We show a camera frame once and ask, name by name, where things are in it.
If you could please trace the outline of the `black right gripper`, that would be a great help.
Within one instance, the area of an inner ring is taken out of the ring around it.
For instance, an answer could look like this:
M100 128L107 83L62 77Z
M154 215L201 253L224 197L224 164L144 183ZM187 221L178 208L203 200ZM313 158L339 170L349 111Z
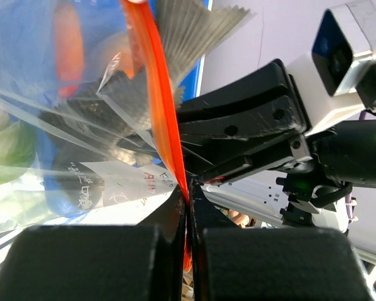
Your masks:
M331 134L312 139L304 135L278 142L254 154L238 155L197 176L201 183L222 185L259 172L309 161L303 171L278 177L292 207L310 214L332 210L355 187L376 188L376 119L348 120Z

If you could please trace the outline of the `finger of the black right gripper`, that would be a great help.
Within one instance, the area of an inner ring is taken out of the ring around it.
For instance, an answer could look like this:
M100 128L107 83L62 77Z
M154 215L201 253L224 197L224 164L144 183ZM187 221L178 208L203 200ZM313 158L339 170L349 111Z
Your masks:
M177 111L180 138L236 139L305 133L310 121L293 76L280 59Z

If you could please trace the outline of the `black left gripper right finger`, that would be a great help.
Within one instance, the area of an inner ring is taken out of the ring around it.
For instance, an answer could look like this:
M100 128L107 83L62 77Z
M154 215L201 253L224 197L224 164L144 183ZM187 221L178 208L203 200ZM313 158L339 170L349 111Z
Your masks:
M370 300L347 237L328 228L242 229L189 182L196 300Z

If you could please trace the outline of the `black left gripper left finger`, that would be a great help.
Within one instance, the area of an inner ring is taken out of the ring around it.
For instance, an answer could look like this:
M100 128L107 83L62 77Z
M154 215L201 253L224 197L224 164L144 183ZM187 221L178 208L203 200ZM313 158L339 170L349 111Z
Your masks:
M135 226L32 226L0 269L0 300L180 300L185 204L175 188Z

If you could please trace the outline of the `clear zip top bag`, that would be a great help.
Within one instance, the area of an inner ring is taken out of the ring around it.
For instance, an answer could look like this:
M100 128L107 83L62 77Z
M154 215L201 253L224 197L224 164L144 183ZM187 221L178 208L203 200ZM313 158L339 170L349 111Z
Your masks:
M0 235L169 194L165 1L0 1Z

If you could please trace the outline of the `grey fish toy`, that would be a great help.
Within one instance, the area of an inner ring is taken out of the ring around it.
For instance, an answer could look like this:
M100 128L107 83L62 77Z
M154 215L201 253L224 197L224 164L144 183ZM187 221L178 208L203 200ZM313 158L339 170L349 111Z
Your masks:
M133 79L108 70L59 105L57 114L42 113L44 121L95 147L90 151L52 137L55 173L44 179L49 208L68 216L172 191L177 183L157 138L166 135L167 119L182 104L183 79L248 14L239 6L209 10L202 1L157 1L155 28L174 101L173 110L159 112L158 120L149 104L154 81L144 67Z

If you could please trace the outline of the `white cauliflower toy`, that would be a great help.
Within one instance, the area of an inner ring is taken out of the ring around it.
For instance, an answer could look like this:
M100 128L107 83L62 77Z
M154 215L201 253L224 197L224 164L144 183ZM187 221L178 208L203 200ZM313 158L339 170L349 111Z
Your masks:
M0 185L21 177L36 157L36 133L0 109Z

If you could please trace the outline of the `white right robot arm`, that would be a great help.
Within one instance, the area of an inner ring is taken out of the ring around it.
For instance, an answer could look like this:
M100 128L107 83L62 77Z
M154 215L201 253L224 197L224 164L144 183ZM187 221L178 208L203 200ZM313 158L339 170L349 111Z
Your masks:
M355 221L355 187L376 188L376 110L307 135L311 123L295 79L273 60L182 104L185 169L206 191L249 203L287 226L343 233Z

